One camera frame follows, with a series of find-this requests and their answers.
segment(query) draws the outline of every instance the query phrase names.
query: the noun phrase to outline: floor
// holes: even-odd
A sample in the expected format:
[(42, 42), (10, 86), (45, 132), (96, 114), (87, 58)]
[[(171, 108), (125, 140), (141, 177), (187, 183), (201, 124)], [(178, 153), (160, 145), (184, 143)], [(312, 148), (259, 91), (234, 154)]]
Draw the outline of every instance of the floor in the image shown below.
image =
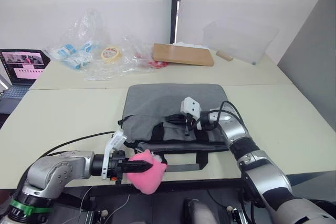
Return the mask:
[[(295, 195), (311, 199), (322, 199), (336, 202), (336, 172), (326, 173), (299, 185), (293, 186)], [(83, 196), (88, 188), (73, 188), (72, 193)], [(240, 208), (237, 192), (233, 189), (210, 190), (212, 196), (222, 205)], [(97, 197), (97, 209), (108, 210), (112, 213), (126, 202), (128, 195)], [(106, 224), (130, 224), (135, 221), (146, 221), (147, 224), (182, 224), (183, 201), (186, 198), (198, 199), (207, 204), (213, 211), (218, 223), (227, 222), (226, 212), (217, 205), (206, 190), (176, 191), (171, 193), (157, 193), (153, 195), (132, 194), (125, 207), (117, 211)], [(77, 217), (78, 210), (61, 206), (55, 208), (51, 215), (50, 224), (64, 224), (70, 218)], [(270, 219), (265, 209), (255, 208), (255, 219), (258, 224), (269, 224)], [(75, 218), (68, 224), (85, 222), (85, 213), (80, 219)]]

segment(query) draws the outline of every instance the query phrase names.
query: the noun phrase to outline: roll of tape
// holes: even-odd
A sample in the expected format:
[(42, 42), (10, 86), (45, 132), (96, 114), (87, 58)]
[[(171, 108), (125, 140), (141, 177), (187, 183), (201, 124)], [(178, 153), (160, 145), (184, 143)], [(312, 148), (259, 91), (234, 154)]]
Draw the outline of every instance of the roll of tape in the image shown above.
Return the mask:
[(120, 59), (121, 53), (116, 47), (108, 47), (101, 52), (100, 56), (106, 63), (112, 63)]

